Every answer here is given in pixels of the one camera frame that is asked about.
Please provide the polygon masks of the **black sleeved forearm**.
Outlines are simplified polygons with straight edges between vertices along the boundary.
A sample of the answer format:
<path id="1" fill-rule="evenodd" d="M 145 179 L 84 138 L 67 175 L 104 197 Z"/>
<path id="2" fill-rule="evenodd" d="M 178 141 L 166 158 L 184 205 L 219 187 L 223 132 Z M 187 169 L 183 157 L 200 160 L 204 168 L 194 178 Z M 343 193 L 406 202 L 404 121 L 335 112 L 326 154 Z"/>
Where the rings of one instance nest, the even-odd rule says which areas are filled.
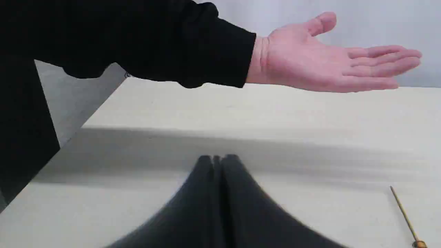
<path id="1" fill-rule="evenodd" d="M 241 88 L 256 35 L 192 0 L 2 0 L 1 53 L 97 78 L 112 63 L 130 75 Z"/>

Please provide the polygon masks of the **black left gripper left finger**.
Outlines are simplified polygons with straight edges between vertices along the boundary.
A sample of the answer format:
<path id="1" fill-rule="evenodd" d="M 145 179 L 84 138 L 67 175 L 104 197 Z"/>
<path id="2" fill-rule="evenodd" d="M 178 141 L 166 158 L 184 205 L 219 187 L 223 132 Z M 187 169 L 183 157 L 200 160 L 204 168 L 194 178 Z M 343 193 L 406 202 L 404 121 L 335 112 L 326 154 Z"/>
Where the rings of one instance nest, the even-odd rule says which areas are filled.
<path id="1" fill-rule="evenodd" d="M 110 248 L 219 248 L 221 228 L 214 166 L 219 157 L 200 157 L 176 192 L 148 221 Z"/>

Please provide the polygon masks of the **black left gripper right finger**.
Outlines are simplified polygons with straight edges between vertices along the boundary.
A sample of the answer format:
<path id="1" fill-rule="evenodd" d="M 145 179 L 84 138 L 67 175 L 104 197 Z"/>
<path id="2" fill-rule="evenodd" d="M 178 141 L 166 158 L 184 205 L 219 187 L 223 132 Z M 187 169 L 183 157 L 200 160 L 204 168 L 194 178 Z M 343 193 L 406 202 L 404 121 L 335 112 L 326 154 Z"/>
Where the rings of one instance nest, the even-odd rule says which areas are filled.
<path id="1" fill-rule="evenodd" d="M 258 185 L 237 155 L 222 165 L 230 236 L 235 248 L 340 248 L 341 244 L 293 218 Z"/>

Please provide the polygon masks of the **open bare human hand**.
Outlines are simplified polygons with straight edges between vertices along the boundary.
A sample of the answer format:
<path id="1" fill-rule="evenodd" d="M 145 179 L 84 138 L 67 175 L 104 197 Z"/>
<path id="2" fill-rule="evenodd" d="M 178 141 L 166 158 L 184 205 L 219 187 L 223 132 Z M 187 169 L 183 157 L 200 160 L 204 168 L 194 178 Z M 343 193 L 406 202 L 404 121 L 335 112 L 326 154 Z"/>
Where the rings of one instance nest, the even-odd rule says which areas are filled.
<path id="1" fill-rule="evenodd" d="M 397 89 L 395 77 L 416 68 L 422 53 L 399 45 L 345 48 L 317 36 L 337 24 L 333 12 L 257 37 L 246 83 L 315 92 L 352 93 Z"/>

